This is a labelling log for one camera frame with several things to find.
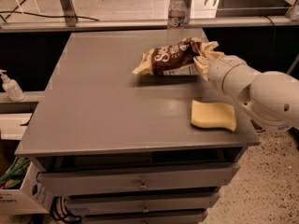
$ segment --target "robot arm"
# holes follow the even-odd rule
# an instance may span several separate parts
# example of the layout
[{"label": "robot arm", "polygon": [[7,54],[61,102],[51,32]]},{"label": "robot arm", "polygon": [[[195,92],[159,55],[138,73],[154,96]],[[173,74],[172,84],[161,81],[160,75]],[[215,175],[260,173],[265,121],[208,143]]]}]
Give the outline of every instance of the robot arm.
[{"label": "robot arm", "polygon": [[261,73],[236,56],[213,61],[207,79],[267,131],[299,128],[299,81],[280,72]]}]

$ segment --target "metal frame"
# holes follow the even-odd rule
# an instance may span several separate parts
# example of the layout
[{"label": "metal frame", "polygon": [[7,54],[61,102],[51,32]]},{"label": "metal frame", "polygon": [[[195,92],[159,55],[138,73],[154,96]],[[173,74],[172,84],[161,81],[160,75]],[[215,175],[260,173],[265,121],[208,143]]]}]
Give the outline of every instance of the metal frame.
[{"label": "metal frame", "polygon": [[77,19],[72,0],[60,0],[60,3],[64,11],[66,25],[69,27],[76,26]]},{"label": "metal frame", "polygon": [[[136,29],[165,29],[167,21],[78,21],[72,0],[60,0],[65,15],[65,22],[7,22],[0,24],[0,33],[45,32],[45,31],[111,31]],[[188,10],[186,28],[230,27],[230,26],[272,26],[261,17],[229,17],[215,19],[191,19],[192,0],[184,0]],[[299,2],[294,0],[286,16],[270,17],[275,25],[299,25]]]}]

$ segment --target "floor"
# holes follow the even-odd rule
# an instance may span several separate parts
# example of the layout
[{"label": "floor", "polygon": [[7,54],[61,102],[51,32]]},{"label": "floor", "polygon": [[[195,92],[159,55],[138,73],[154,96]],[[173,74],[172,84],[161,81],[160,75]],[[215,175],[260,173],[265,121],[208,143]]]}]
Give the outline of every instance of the floor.
[{"label": "floor", "polygon": [[[169,0],[74,0],[80,16],[101,20],[165,18]],[[197,16],[204,0],[196,0]],[[0,0],[0,11],[11,10],[14,0]],[[27,0],[24,11],[63,15],[59,0]],[[205,16],[213,16],[210,9]],[[63,21],[28,15],[12,15],[9,22]],[[226,187],[221,198],[208,210],[203,224],[298,224],[299,223],[299,132],[259,133],[261,144],[250,147],[240,160],[241,169]],[[28,223],[31,216],[1,216],[0,223]],[[46,216],[44,224],[59,223]]]}]

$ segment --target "drawer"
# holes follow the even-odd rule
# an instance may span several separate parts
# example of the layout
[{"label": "drawer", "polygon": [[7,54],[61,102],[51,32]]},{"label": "drawer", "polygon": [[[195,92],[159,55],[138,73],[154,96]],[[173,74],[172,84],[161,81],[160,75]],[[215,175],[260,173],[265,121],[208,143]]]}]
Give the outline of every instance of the drawer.
[{"label": "drawer", "polygon": [[198,224],[207,216],[207,211],[192,210],[137,215],[114,215],[83,218],[84,224]]},{"label": "drawer", "polygon": [[219,193],[201,193],[184,189],[180,193],[160,192],[105,195],[100,198],[67,199],[66,207],[77,216],[120,213],[151,213],[157,211],[207,209],[220,198]]},{"label": "drawer", "polygon": [[41,173],[37,180],[54,196],[191,189],[227,185],[238,163],[162,166],[105,171]]}]

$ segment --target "plastic bottle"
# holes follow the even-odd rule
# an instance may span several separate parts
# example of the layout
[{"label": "plastic bottle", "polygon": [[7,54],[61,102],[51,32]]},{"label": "plastic bottle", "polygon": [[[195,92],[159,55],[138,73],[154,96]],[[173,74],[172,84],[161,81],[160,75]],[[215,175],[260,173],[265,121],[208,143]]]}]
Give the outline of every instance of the plastic bottle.
[{"label": "plastic bottle", "polygon": [[1,78],[3,80],[3,90],[7,93],[8,97],[12,101],[21,101],[25,95],[21,90],[21,87],[16,80],[9,78],[7,75],[3,74],[5,70],[0,70]]},{"label": "plastic bottle", "polygon": [[172,0],[168,9],[167,42],[175,45],[183,39],[187,8],[183,0]]}]

